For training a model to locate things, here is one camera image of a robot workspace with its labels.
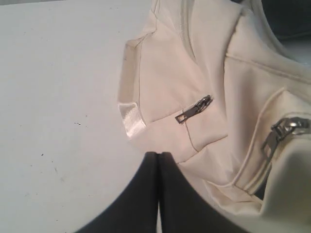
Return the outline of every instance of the white surface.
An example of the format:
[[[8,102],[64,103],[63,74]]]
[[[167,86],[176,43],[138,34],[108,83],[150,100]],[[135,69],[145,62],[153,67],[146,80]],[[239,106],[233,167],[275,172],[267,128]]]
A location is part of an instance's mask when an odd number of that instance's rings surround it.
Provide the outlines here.
[[[116,99],[125,41],[149,4],[0,6],[1,233],[71,233],[133,177],[143,155]]]

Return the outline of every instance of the metal zipper pull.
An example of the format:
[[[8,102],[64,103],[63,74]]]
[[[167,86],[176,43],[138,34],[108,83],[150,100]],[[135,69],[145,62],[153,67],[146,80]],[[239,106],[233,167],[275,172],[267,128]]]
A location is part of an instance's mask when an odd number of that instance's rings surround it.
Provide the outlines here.
[[[203,112],[212,102],[213,102],[213,98],[210,95],[205,96],[203,99],[198,101],[192,108],[176,116],[175,119],[177,120],[179,124],[182,124],[186,120],[188,120],[190,117],[193,117]]]
[[[283,118],[271,127],[271,132],[264,141],[261,152],[272,158],[277,146],[289,135],[310,134],[310,120],[300,117]]]

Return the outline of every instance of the zipper tab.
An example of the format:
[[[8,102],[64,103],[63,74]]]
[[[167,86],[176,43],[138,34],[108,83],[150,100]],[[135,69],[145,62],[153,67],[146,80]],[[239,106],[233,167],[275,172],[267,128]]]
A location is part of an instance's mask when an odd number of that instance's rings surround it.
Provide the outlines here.
[[[283,118],[271,127],[271,132],[264,141],[261,152],[271,159],[279,143],[289,135],[310,134],[310,120],[300,117]]]
[[[213,98],[210,95],[205,96],[203,99],[198,101],[192,108],[176,116],[175,119],[177,120],[179,124],[182,124],[189,118],[203,112],[212,102],[213,102]]]

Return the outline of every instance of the zipper pull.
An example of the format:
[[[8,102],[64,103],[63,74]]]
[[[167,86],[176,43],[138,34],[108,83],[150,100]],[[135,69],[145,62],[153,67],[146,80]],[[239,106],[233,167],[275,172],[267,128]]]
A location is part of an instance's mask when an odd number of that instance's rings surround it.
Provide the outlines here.
[[[188,120],[190,117],[193,117],[203,112],[212,102],[213,102],[213,98],[210,95],[205,96],[203,99],[198,101],[192,108],[176,116],[175,119],[177,120],[179,124],[182,124],[186,120]]]
[[[289,135],[311,133],[310,120],[300,117],[283,118],[271,127],[271,132],[264,141],[261,152],[271,159],[279,143]]]

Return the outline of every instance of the cream fabric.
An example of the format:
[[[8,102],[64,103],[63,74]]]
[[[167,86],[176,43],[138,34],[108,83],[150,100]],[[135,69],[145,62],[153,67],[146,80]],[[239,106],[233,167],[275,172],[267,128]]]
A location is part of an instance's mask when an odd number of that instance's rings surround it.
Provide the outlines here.
[[[154,0],[142,34],[125,48],[119,108],[131,141],[171,152],[208,202],[307,226],[311,137],[285,141],[272,159],[260,148],[281,118],[311,118],[310,84],[311,69],[274,37],[260,0]],[[178,124],[206,95],[212,104]],[[262,201],[254,193],[268,175]]]

